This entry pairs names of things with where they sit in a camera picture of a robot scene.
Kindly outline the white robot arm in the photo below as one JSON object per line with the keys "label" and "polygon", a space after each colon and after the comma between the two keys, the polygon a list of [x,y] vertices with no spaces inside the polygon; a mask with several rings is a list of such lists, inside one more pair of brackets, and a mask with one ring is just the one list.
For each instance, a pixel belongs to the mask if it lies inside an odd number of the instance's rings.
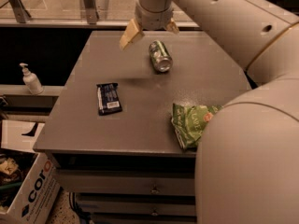
{"label": "white robot arm", "polygon": [[198,224],[299,224],[298,18],[265,0],[136,0],[126,48],[143,30],[174,32],[171,6],[256,83],[208,123],[196,154]]}

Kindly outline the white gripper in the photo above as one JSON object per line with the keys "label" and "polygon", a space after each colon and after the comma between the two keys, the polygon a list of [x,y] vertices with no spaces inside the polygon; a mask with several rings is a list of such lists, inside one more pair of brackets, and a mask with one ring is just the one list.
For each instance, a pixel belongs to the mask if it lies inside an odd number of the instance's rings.
{"label": "white gripper", "polygon": [[120,49],[125,50],[130,45],[140,40],[145,30],[165,29],[173,34],[179,33],[179,28],[173,17],[173,8],[170,0],[163,2],[149,2],[150,7],[146,7],[145,3],[136,0],[135,3],[135,19],[131,19],[121,36]]}

